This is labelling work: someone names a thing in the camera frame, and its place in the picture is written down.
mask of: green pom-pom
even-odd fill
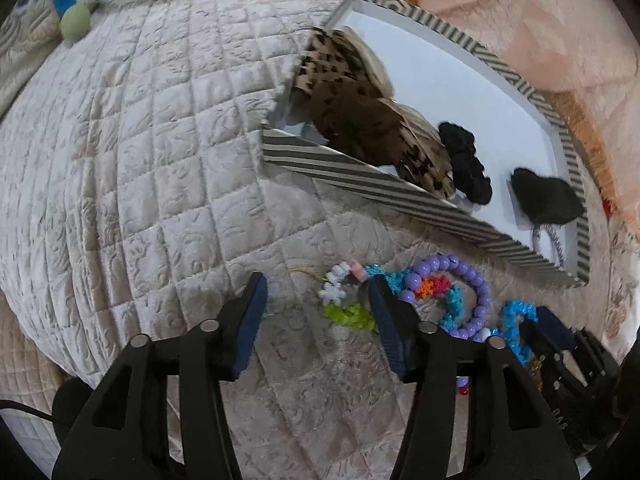
[[[329,304],[324,308],[324,315],[330,318],[336,325],[365,328],[372,332],[378,331],[373,314],[360,304],[354,304],[345,308]]]
[[[90,29],[91,12],[83,4],[75,4],[69,7],[60,20],[62,37],[71,43],[82,40]]]

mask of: white quilted blanket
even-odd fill
[[[318,284],[287,267],[325,272],[354,256],[399,269],[455,250],[484,269],[495,308],[517,297],[597,334],[604,323],[606,220],[586,175],[591,283],[545,290],[415,219],[262,163],[274,89],[303,29],[340,1],[98,10],[89,36],[59,46],[0,125],[0,287],[68,372],[97,384],[133,335],[180,335],[253,270],[270,276],[250,368],[225,387],[246,478],[388,478],[412,397],[377,336],[332,326]]]

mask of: green bead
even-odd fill
[[[62,37],[71,43],[82,40],[90,29],[91,12],[83,4],[75,4],[69,7],[60,20]]]

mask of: peach blanket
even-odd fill
[[[640,234],[640,47],[612,0],[408,0],[465,30],[543,91]]]

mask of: purple beaded bracelet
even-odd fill
[[[413,272],[404,279],[405,289],[398,294],[398,299],[414,304],[415,293],[422,284],[422,280],[428,278],[432,272],[438,270],[448,270],[465,280],[476,291],[476,307],[474,316],[462,328],[449,330],[449,334],[460,339],[473,338],[479,336],[479,331],[484,325],[487,316],[487,308],[493,301],[489,295],[489,284],[484,280],[482,273],[468,263],[461,261],[455,254],[444,256],[442,254],[432,254],[424,260],[417,262]]]

